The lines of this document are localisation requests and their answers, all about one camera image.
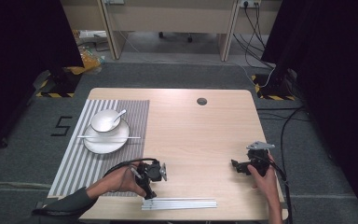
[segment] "wall socket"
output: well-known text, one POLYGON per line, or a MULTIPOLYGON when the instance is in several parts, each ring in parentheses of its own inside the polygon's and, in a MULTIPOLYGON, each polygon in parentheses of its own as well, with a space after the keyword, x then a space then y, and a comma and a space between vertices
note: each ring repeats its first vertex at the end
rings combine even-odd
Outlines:
POLYGON ((260 7, 261 5, 261 0, 255 0, 255 1, 249 1, 249 0, 241 0, 241 4, 240 4, 240 7, 244 7, 243 4, 245 2, 248 2, 248 7, 256 7, 256 5, 258 4, 258 6, 260 7))

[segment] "person's right hand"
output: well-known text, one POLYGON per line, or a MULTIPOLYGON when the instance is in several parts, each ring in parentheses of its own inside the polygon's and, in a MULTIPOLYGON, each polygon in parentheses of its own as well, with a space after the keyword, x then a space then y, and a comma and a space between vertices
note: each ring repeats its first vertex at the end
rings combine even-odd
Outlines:
POLYGON ((254 188, 258 188, 268 201, 278 199, 277 177, 271 165, 264 176, 261 176, 253 165, 248 165, 248 170, 255 180, 254 188))

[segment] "black curtain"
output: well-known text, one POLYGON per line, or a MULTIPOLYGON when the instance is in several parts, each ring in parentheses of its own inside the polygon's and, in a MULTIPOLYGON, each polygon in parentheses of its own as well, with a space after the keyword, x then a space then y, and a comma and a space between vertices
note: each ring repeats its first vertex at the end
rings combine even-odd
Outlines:
POLYGON ((0 133, 35 78, 83 66, 60 0, 0 1, 0 133))
POLYGON ((309 3, 282 1, 263 60, 291 59, 285 66, 297 72, 307 107, 358 197, 358 3, 313 1, 311 22, 296 33, 309 3))

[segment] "striped placemat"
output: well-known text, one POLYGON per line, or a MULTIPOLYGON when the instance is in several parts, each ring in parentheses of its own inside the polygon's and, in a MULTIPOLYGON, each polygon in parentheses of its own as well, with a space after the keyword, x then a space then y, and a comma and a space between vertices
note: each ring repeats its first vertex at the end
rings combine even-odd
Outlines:
MULTIPOLYGON (((142 158, 148 110, 149 101, 87 100, 48 195, 72 194, 103 177, 105 172, 116 164, 142 158), (85 132, 96 113, 105 109, 116 111, 126 109, 127 113, 122 118, 130 126, 130 136, 140 136, 141 139, 129 139, 121 149, 107 154, 96 154, 86 149, 83 140, 77 136, 85 132)), ((107 193, 105 196, 131 197, 136 195, 131 192, 118 192, 107 193)))

